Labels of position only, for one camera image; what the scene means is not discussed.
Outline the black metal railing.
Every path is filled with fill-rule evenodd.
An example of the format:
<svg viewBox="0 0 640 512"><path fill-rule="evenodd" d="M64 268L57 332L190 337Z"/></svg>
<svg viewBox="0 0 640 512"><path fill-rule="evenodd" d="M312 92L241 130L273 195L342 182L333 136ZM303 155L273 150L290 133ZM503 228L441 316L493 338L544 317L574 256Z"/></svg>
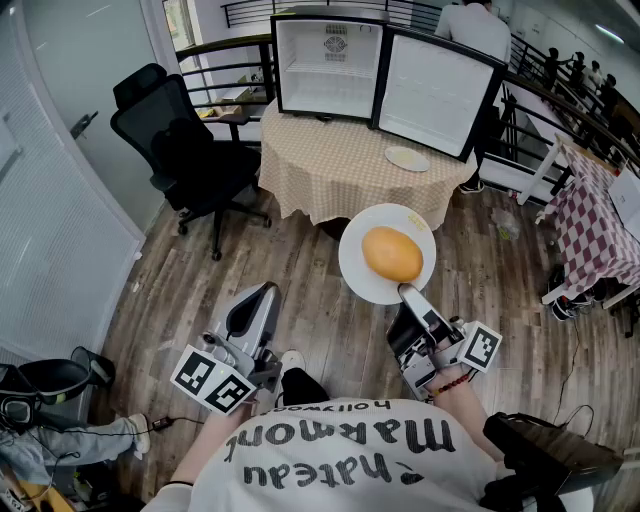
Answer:
<svg viewBox="0 0 640 512"><path fill-rule="evenodd" d="M327 2L320 6L383 11L391 24L419 30L392 19L383 3ZM255 103L278 105L270 19L264 34L196 45L178 51L176 56L185 60L249 46L259 49L258 64L262 70L263 93L255 98ZM616 177L629 170L640 178L640 153L626 149L622 138L589 113L527 79L522 68L507 65L493 105L499 108L499 128L496 137L489 138L491 146L487 147L480 167L481 180L489 186L516 191L525 198L549 200L578 176L577 161L568 153L570 144L584 150Z"/></svg>

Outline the person's left forearm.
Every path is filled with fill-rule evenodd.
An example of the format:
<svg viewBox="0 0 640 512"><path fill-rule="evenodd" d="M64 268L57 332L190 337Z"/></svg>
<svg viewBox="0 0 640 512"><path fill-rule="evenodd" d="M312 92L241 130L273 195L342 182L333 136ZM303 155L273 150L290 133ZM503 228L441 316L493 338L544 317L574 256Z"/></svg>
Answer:
<svg viewBox="0 0 640 512"><path fill-rule="evenodd" d="M209 481L211 461L225 447L234 432L252 417L256 403L257 399L251 398L228 416L212 413L178 464L169 483L202 487Z"/></svg>

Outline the black mini fridge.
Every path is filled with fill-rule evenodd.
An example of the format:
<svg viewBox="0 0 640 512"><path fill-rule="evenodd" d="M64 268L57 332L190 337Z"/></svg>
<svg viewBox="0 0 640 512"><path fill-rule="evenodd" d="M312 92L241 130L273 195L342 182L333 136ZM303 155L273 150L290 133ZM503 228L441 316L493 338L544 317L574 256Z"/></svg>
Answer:
<svg viewBox="0 0 640 512"><path fill-rule="evenodd" d="M383 11L294 6L270 18L278 108L360 119L370 128L468 159L507 71L470 47L391 24ZM377 70L374 80L291 73L294 61Z"/></svg>

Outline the orange round object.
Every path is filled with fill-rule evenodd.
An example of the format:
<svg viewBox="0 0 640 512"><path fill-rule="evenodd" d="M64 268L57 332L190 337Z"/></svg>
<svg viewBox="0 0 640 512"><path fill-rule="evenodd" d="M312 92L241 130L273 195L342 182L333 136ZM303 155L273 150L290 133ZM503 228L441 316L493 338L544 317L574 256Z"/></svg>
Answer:
<svg viewBox="0 0 640 512"><path fill-rule="evenodd" d="M420 247L393 228L372 228L363 237L361 248L368 267L387 280L411 282L422 272L424 260Z"/></svg>

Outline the black mesh waste bin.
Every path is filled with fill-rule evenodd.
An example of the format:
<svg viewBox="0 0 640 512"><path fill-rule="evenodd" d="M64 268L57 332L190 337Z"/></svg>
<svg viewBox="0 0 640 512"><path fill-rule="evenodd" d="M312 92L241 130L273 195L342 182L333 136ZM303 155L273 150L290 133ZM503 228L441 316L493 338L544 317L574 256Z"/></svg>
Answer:
<svg viewBox="0 0 640 512"><path fill-rule="evenodd" d="M86 369L90 385L106 389L113 385L116 368L110 359L78 346L73 350L71 360Z"/></svg>

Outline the black sneaker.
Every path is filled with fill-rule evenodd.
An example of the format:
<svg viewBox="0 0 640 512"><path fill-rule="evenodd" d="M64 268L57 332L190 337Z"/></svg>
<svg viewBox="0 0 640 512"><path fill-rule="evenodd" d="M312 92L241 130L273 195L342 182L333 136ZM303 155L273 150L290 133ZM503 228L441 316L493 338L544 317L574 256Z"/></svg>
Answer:
<svg viewBox="0 0 640 512"><path fill-rule="evenodd" d="M551 313L558 321L564 322L576 318L580 313L580 308L561 296L551 303Z"/></svg>

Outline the clear plastic bag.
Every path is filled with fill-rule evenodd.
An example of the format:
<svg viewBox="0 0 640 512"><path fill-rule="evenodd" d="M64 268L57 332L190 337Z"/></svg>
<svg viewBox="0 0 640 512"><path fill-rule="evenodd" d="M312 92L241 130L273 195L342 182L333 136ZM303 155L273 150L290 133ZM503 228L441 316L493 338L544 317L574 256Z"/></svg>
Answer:
<svg viewBox="0 0 640 512"><path fill-rule="evenodd" d="M519 238L520 225L511 212L500 208L494 208L491 214L491 219L502 239L515 241Z"/></svg>

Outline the white box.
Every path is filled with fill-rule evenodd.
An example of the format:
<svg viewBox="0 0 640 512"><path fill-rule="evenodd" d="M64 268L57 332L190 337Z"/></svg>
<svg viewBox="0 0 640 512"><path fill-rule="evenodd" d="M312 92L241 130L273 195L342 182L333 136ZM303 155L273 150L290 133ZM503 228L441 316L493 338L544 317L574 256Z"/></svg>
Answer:
<svg viewBox="0 0 640 512"><path fill-rule="evenodd" d="M640 178L629 170L621 171L608 189L609 196L629 230L640 230Z"/></svg>

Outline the black shoulder bag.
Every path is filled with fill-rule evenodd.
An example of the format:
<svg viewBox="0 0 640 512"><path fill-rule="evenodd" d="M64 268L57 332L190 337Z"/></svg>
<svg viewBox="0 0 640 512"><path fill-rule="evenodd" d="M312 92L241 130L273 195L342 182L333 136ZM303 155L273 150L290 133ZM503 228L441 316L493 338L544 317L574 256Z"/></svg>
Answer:
<svg viewBox="0 0 640 512"><path fill-rule="evenodd" d="M523 413L496 413L483 433L511 471L485 486L480 505L494 512L593 512L592 488L623 465L615 451Z"/></svg>

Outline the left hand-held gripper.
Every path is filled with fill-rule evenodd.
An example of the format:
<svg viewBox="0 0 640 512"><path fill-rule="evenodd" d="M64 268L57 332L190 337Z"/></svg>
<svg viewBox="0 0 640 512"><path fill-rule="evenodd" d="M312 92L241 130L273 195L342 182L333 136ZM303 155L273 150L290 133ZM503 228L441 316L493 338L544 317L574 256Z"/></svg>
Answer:
<svg viewBox="0 0 640 512"><path fill-rule="evenodd" d="M170 382L211 412L229 415L256 391L273 391L281 372L270 350L280 312L273 282L240 292L196 345L188 345Z"/></svg>

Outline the black mesh office chair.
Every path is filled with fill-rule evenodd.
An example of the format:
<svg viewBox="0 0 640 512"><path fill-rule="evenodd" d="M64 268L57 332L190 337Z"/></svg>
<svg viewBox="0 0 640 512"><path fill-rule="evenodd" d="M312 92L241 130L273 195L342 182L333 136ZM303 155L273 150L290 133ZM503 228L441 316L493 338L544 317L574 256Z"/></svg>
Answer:
<svg viewBox="0 0 640 512"><path fill-rule="evenodd" d="M181 214L179 234L188 232L189 222L212 215L212 259L218 261L226 211L258 217L271 226L267 213L236 200L246 188L259 191L261 154L239 140L246 116L222 116L231 138L215 139L196 112L183 77L157 63L129 75L114 86L113 94L117 111L110 126L151 167L152 186Z"/></svg>

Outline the person's right forearm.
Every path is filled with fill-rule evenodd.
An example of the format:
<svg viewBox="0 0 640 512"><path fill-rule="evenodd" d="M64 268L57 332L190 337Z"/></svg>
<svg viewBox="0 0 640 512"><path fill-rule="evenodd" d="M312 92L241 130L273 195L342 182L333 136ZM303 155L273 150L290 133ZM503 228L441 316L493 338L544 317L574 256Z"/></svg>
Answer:
<svg viewBox="0 0 640 512"><path fill-rule="evenodd" d="M437 370L427 389L436 407L455 418L479 448L496 462L502 462L503 452L484 435L487 414L469 379L461 366L456 365Z"/></svg>

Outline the person's black trouser leg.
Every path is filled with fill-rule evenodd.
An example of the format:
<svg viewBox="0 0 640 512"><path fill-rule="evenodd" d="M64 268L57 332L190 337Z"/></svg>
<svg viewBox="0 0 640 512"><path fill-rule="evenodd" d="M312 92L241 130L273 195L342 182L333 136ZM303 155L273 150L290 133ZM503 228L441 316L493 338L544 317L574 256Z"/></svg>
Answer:
<svg viewBox="0 0 640 512"><path fill-rule="evenodd" d="M287 370L281 384L281 405L285 412L321 411L330 404L324 388L301 368Z"/></svg>

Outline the large white plate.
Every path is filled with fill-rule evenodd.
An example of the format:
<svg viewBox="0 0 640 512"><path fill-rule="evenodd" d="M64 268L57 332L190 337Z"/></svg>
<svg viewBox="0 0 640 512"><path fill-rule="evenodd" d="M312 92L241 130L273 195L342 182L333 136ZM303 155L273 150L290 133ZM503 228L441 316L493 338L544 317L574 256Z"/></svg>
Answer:
<svg viewBox="0 0 640 512"><path fill-rule="evenodd" d="M393 203L371 206L358 213L347 225L339 243L339 266L349 288L360 298L377 305L401 302L399 283L387 279L366 263L362 242L374 228L392 228L407 235L421 250L423 266L410 281L419 291L429 282L436 261L436 245L426 220L412 209Z"/></svg>

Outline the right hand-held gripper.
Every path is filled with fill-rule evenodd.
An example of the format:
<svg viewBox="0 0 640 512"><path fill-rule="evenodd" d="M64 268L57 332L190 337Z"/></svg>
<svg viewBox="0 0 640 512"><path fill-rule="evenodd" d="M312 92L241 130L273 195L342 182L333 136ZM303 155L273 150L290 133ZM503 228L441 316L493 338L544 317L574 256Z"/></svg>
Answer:
<svg viewBox="0 0 640 512"><path fill-rule="evenodd" d="M445 320L412 284L400 284L398 293L404 304L387 331L387 342L416 399L428 399L426 386L437 370L463 365L488 371L502 342L500 334L479 321Z"/></svg>

